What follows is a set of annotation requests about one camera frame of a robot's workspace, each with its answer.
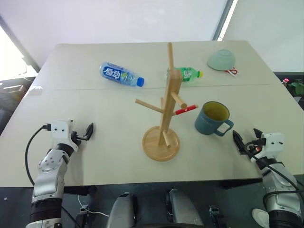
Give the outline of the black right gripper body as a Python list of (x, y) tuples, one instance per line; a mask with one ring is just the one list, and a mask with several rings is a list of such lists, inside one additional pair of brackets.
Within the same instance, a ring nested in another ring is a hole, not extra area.
[(247, 155), (256, 155), (262, 151), (262, 148), (265, 144), (266, 139), (252, 140), (245, 144), (244, 151)]

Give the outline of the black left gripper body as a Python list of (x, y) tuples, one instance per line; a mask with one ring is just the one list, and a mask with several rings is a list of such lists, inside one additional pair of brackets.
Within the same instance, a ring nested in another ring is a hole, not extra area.
[(71, 140), (73, 143), (75, 143), (76, 145), (80, 145), (82, 141), (86, 141), (87, 140), (87, 136), (78, 136), (77, 132), (73, 131), (71, 133)]

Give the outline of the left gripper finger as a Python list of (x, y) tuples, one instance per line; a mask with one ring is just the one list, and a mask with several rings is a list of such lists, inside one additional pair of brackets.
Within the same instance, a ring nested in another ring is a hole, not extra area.
[(86, 133), (85, 133), (86, 141), (88, 141), (91, 138), (93, 132), (94, 132), (94, 123), (91, 123), (87, 127), (87, 130), (86, 130)]

